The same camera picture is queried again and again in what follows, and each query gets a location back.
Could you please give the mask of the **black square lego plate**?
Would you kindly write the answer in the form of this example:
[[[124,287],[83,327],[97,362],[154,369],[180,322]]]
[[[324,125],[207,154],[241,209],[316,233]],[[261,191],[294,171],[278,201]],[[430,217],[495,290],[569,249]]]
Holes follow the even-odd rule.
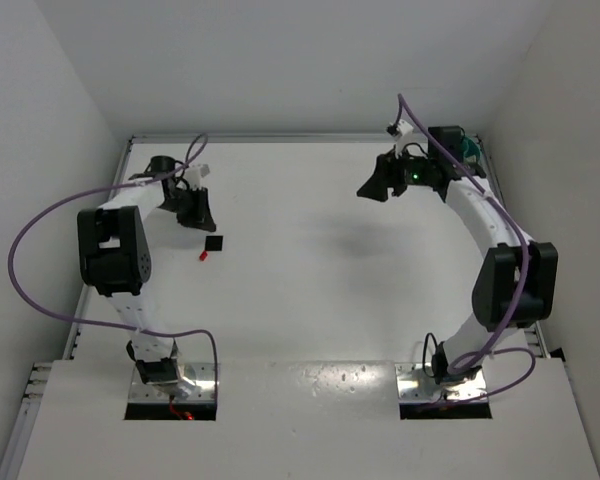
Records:
[[[221,252],[224,247],[223,235],[207,235],[204,242],[204,252]]]

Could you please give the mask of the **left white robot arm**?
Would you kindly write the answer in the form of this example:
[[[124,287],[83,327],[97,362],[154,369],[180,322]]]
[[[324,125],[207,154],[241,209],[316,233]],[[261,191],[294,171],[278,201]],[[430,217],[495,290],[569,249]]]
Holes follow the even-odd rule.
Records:
[[[174,337],[154,313],[149,280],[152,258],[144,221],[156,210],[175,216],[185,228],[213,233],[206,164],[190,165],[154,156],[111,200],[77,215],[80,272],[116,310],[129,332],[127,353],[143,383],[163,391],[186,384]]]

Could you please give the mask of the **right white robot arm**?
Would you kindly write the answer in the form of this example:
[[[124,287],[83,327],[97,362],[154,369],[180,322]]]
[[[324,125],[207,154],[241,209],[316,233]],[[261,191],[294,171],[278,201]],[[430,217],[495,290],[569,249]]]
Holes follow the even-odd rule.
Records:
[[[435,347],[429,375],[457,381],[480,368],[515,331],[546,319],[553,307],[558,251],[537,242],[511,218],[494,195],[479,163],[481,153],[459,126],[431,127],[428,143],[414,154],[413,127],[398,120],[387,129],[394,141],[379,155],[357,195],[377,202],[408,187],[428,187],[462,221],[482,256],[471,293],[471,314]]]

